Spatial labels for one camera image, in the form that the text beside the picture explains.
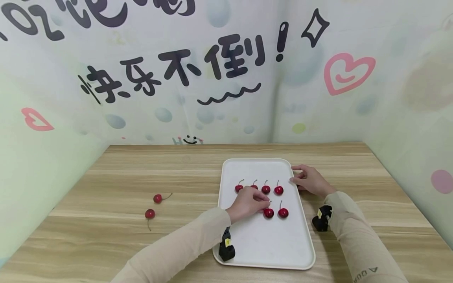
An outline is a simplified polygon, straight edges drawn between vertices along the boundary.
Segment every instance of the wall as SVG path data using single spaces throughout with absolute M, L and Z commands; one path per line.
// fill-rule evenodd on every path
M 453 25 L 431 33 L 411 59 L 396 70 L 403 79 L 386 89 L 365 142 L 453 247 Z
M 453 172 L 451 1 L 0 4 L 11 85 L 65 125 L 52 151 L 364 140 L 452 245 L 453 194 L 437 180 Z M 4 107 L 24 126 L 25 106 Z M 94 161 L 81 157 L 80 174 Z
M 66 124 L 33 98 L 37 89 L 4 73 L 0 73 L 0 86 L 1 267 L 107 143 Z

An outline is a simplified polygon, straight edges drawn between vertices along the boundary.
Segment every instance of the pink heart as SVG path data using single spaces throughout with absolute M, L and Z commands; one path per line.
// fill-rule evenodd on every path
M 25 108 L 22 108 L 21 112 L 25 116 L 25 122 L 27 123 L 28 127 L 34 129 L 35 131 L 43 132 L 43 131 L 51 131 L 54 129 L 54 127 L 52 127 L 52 125 L 49 122 L 47 122 L 47 120 L 44 119 L 44 117 L 42 117 L 41 114 L 39 114 L 35 109 L 25 107 Z M 45 125 L 44 126 L 35 125 L 34 123 L 36 122 L 36 120 L 33 119 L 30 115 L 35 116 L 38 120 L 43 122 Z
M 351 72 L 352 70 L 363 64 L 366 64 L 368 66 L 368 70 L 366 71 L 365 75 L 363 75 L 355 83 L 352 83 L 340 89 L 335 89 L 332 84 L 332 78 L 330 77 L 330 69 L 332 68 L 332 65 L 338 60 L 343 60 L 346 63 L 346 72 Z M 374 70 L 375 66 L 376 60 L 372 57 L 363 57 L 358 59 L 357 61 L 354 61 L 354 58 L 349 53 L 339 53 L 337 55 L 334 55 L 329 59 L 329 61 L 327 61 L 326 66 L 324 67 L 324 81 L 326 82 L 327 90 L 332 96 L 350 91 L 361 85 L 371 75 L 371 72 Z M 355 78 L 355 76 L 343 79 L 340 75 L 336 75 L 335 78 L 337 82 L 348 83 L 351 82 Z

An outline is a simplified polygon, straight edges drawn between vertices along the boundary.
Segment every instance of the sleeve cuff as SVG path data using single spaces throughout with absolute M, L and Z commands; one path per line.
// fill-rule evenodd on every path
M 367 224 L 362 210 L 343 192 L 327 195 L 324 203 L 332 207 L 332 217 L 329 220 L 329 226 L 337 236 L 340 235 L 344 221 L 348 218 L 354 218 Z
M 197 221 L 201 223 L 205 235 L 204 242 L 207 246 L 210 246 L 208 249 L 220 243 L 223 232 L 225 232 L 227 227 L 231 226 L 228 212 L 219 207 L 203 212 L 197 218 Z

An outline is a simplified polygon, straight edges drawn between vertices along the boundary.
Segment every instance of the pink circle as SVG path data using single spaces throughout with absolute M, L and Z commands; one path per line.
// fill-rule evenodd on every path
M 453 192 L 453 177 L 445 170 L 436 170 L 431 175 L 431 184 L 442 194 Z

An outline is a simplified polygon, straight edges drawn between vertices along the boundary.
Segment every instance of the person's left hand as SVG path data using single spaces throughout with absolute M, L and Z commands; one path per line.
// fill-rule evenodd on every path
M 269 198 L 265 194 L 255 188 L 246 186 L 239 191 L 234 203 L 225 211 L 230 215 L 231 224 L 233 224 L 268 208 L 269 205 Z

